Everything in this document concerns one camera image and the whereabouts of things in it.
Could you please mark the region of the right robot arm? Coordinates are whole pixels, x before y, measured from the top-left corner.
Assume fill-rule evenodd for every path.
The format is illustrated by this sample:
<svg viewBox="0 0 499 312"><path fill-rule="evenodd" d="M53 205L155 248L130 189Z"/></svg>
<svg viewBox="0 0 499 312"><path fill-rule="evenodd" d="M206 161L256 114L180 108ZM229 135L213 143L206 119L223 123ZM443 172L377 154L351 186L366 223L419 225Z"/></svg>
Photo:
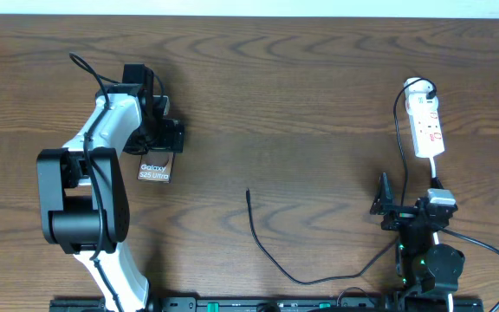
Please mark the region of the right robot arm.
<svg viewBox="0 0 499 312"><path fill-rule="evenodd" d="M403 287L385 295L381 305L392 311L452 311L452 294L458 289L464 254L436 239L437 232L449 225L457 204L453 194L431 181L423 197L414 205L395 202L389 179L379 177L379 189L370 213L383 217L380 227L399 234L396 269Z"/></svg>

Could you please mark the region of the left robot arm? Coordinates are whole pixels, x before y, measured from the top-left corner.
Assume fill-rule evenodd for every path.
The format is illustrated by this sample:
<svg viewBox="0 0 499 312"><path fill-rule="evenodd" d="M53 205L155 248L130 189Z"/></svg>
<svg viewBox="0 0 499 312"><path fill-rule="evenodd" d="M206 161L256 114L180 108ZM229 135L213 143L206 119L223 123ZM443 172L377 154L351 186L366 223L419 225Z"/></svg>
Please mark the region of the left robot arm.
<svg viewBox="0 0 499 312"><path fill-rule="evenodd" d="M36 159L42 234L82 263L100 298L62 298L52 311L157 311L151 284L126 241L130 210L122 153L181 153L185 128L167 118L169 98L154 72L125 65L120 81L95 76L94 111L63 146Z"/></svg>

